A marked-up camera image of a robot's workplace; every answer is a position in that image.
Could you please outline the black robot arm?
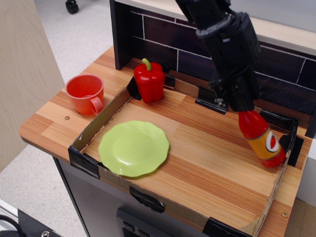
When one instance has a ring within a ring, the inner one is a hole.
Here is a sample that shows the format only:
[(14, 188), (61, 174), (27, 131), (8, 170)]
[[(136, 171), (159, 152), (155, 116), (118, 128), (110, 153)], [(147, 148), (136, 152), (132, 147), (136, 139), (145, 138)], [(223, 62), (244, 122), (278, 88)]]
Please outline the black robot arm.
[(216, 103), (235, 112), (253, 111), (259, 87), (253, 65), (261, 47), (249, 15), (231, 10), (229, 0), (179, 0), (180, 9), (197, 27), (215, 65), (209, 87)]

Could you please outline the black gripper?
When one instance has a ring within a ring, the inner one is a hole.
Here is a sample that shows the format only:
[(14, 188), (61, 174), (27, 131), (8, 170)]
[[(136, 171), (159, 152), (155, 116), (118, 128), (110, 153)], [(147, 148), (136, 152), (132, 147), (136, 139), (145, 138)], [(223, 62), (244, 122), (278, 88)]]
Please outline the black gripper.
[[(201, 11), (196, 13), (196, 25), (196, 35), (205, 43), (216, 68), (209, 87), (218, 94), (228, 89), (228, 105), (233, 111), (253, 111), (259, 86), (252, 65), (261, 49), (249, 15)], [(195, 103), (223, 115), (228, 111), (208, 97), (199, 96)]]

